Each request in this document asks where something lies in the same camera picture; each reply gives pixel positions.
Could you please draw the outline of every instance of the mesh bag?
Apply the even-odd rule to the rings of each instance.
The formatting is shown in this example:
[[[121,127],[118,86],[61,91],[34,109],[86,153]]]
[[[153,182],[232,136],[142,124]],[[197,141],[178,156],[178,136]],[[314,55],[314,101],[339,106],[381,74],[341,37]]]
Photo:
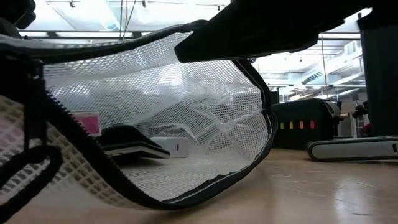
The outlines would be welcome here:
[[[245,60],[179,63],[174,47],[191,30],[187,24],[95,45],[1,36],[2,54],[44,62],[47,142],[60,149],[63,159],[31,203],[78,209],[187,208],[227,189],[267,156],[276,130],[268,87]],[[23,75],[9,72],[0,84],[0,164],[24,151],[27,87]],[[102,128],[124,123],[148,138],[186,137],[190,155],[118,166],[68,110],[99,111]],[[48,164],[48,159],[29,164],[12,176],[0,191],[0,203]]]

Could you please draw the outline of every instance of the ceiling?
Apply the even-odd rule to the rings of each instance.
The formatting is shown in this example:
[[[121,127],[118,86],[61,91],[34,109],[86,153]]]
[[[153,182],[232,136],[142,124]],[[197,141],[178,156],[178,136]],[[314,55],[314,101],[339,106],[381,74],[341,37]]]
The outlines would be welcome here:
[[[211,19],[220,10],[224,9],[231,0],[35,0],[37,15],[36,20],[25,30],[30,31],[28,35],[33,35],[33,31],[139,31],[151,32],[163,29],[175,24],[184,24],[197,19]],[[370,9],[362,10],[362,15],[370,12]],[[322,95],[319,86],[298,87],[291,85],[301,85],[306,77],[311,77],[311,71],[323,71],[323,64],[330,67],[336,64],[336,58],[344,56],[345,45],[352,42],[347,35],[356,34],[359,36],[359,29],[356,25],[357,13],[346,18],[346,22],[324,34],[317,44],[293,54],[275,54],[268,57],[258,58],[253,66],[259,71],[265,81],[277,88],[286,97],[297,95],[304,97],[308,92],[319,90],[316,94]],[[335,38],[326,38],[327,35],[335,35]],[[104,42],[110,40],[96,39],[46,39],[47,42],[61,42],[64,44],[88,44],[93,42]],[[355,75],[361,71],[361,55],[357,56],[349,63],[339,62],[341,69],[326,70],[326,81],[340,83],[338,80]],[[325,76],[322,75],[309,83],[312,85],[325,86]],[[357,85],[357,87],[347,87],[352,90],[363,88],[364,78],[362,76],[348,79],[349,81],[341,84]]]

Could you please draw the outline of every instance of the wooden table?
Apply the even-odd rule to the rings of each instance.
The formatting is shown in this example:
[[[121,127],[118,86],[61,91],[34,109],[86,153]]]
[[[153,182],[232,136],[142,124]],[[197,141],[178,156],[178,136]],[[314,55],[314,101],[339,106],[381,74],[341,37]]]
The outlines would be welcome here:
[[[240,183],[178,212],[26,207],[9,223],[398,223],[398,162],[312,162],[272,150]]]

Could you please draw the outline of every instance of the white mesh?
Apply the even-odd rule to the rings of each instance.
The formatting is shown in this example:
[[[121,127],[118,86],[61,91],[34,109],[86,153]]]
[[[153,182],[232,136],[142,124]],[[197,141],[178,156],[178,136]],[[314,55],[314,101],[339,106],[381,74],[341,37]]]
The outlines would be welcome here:
[[[49,91],[69,110],[99,111],[102,128],[124,123],[147,137],[190,139],[188,158],[145,159],[122,167],[133,184],[157,200],[173,199],[217,175],[245,168],[268,140],[260,90],[231,61],[178,62],[174,47],[188,35],[173,34],[107,57],[45,66]],[[4,97],[0,105],[4,163],[22,150],[22,106]],[[35,202],[71,205],[85,198],[79,206],[133,206],[54,127],[49,139],[62,146],[66,163]],[[31,179],[40,166],[36,168],[26,167],[32,172],[25,176]],[[13,180],[20,183],[3,188],[2,200],[26,183],[17,175]]]

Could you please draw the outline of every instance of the pink label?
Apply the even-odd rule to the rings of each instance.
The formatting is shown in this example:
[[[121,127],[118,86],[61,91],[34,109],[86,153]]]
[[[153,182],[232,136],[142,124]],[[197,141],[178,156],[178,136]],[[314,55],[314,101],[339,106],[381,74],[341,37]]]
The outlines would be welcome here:
[[[92,136],[101,135],[100,117],[98,112],[72,111],[72,115],[85,127]]]

